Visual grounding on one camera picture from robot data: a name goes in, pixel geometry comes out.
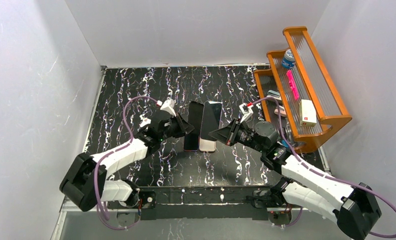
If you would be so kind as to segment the black phone case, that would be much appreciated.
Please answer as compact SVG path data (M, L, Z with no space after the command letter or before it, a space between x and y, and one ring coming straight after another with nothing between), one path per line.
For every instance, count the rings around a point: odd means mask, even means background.
M198 135L201 132L202 117L204 105L202 103L191 101L189 104L188 122L194 126L192 134Z

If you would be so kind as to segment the black phone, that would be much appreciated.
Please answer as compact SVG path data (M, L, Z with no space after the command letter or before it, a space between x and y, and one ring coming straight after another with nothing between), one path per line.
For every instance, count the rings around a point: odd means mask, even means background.
M219 128L222 106L222 103L217 101L205 102L201 122L200 139L215 141L209 133Z

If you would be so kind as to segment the beige phone case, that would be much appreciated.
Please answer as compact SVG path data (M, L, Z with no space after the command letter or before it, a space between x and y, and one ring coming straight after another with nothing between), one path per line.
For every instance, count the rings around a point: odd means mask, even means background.
M199 139L199 151L213 153L216 150L216 142L212 140Z

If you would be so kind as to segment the purple smartphone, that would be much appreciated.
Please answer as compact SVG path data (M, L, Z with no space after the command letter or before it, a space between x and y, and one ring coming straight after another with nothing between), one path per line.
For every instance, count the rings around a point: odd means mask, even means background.
M199 149L199 135L190 133L185 135L183 150L186 152L196 152Z

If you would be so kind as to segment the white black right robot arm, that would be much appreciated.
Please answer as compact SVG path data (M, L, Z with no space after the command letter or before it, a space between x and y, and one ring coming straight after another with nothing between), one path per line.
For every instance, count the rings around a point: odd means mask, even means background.
M364 240L382 215L372 189L360 183L350 186L314 167L278 142L279 133L267 121L255 128L234 119L209 133L227 146L241 143L261 153L260 160L283 176L272 188L272 199L299 205L335 222L354 240Z

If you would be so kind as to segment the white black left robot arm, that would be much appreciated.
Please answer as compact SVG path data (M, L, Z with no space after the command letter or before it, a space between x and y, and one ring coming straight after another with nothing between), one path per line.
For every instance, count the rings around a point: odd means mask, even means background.
M140 188L129 180L109 180L109 177L136 161L145 159L161 147L168 138L181 138L193 132L194 126L181 115L146 121L133 139L102 153L78 154L59 190L81 211L87 212L104 202L120 202L135 208L141 202Z

